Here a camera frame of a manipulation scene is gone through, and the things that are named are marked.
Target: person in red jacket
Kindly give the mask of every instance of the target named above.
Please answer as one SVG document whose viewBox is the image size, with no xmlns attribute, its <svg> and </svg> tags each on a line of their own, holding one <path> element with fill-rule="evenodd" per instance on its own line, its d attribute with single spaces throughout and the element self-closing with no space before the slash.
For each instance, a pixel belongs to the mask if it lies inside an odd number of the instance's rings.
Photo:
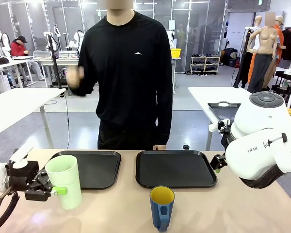
<svg viewBox="0 0 291 233">
<path fill-rule="evenodd" d="M 13 42 L 11 43 L 11 55 L 13 57 L 28 56 L 29 51 L 26 50 L 26 47 L 24 45 L 26 43 L 27 43 L 26 38 L 23 37 L 22 35 L 16 38 L 15 40 L 13 40 Z M 31 69 L 34 72 L 34 74 L 36 74 L 39 80 L 44 80 L 44 76 L 42 75 L 40 66 L 37 62 L 30 60 L 28 62 L 28 65 L 29 65 L 29 69 Z"/>
</svg>

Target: black cap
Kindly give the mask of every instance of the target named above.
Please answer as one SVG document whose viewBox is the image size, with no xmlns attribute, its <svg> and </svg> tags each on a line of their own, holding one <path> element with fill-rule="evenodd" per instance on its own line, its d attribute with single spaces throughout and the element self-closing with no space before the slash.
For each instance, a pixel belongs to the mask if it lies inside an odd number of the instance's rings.
<svg viewBox="0 0 291 233">
<path fill-rule="evenodd" d="M 9 59 L 7 59 L 6 57 L 1 57 L 0 58 L 0 65 L 4 65 L 10 63 Z"/>
<path fill-rule="evenodd" d="M 20 40 L 21 42 L 23 42 L 23 43 L 27 43 L 27 41 L 26 41 L 26 38 L 25 37 L 23 37 L 22 35 L 20 35 L 19 37 L 18 37 L 18 40 Z"/>
</svg>

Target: light green cup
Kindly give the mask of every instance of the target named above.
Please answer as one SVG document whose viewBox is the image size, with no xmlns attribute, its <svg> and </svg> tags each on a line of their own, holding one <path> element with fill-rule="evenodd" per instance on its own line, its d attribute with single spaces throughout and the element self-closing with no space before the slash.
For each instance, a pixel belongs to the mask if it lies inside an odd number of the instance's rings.
<svg viewBox="0 0 291 233">
<path fill-rule="evenodd" d="M 58 195 L 62 208 L 71 210 L 82 202 L 78 160 L 72 155 L 62 155 L 51 159 L 45 165 L 49 180 L 54 187 L 66 188 L 66 195 Z"/>
</svg>

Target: man in black shirt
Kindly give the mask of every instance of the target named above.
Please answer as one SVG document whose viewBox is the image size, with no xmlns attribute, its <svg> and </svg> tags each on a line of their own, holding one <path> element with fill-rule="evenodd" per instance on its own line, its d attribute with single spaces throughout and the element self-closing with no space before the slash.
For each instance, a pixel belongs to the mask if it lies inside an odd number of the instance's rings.
<svg viewBox="0 0 291 233">
<path fill-rule="evenodd" d="M 106 1 L 111 7 L 115 2 Z M 99 83 L 98 149 L 166 149 L 173 92 L 169 39 L 161 23 L 132 9 L 107 9 L 86 32 L 79 69 L 68 70 L 67 82 L 79 96 Z"/>
</svg>

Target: black pants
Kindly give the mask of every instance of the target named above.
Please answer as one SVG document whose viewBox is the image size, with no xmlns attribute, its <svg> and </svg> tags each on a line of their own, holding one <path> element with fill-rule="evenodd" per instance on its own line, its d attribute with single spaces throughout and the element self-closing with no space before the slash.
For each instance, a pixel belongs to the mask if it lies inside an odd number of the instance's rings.
<svg viewBox="0 0 291 233">
<path fill-rule="evenodd" d="M 240 81 L 242 82 L 242 88 L 246 87 L 252 56 L 253 54 L 250 52 L 246 52 L 243 56 L 234 87 L 238 87 Z"/>
<path fill-rule="evenodd" d="M 271 62 L 272 62 L 271 54 L 258 53 L 256 55 L 251 81 L 248 86 L 249 92 L 256 93 L 262 90 L 264 77 Z"/>
<path fill-rule="evenodd" d="M 98 150 L 153 150 L 155 128 L 124 131 L 100 122 Z"/>
</svg>

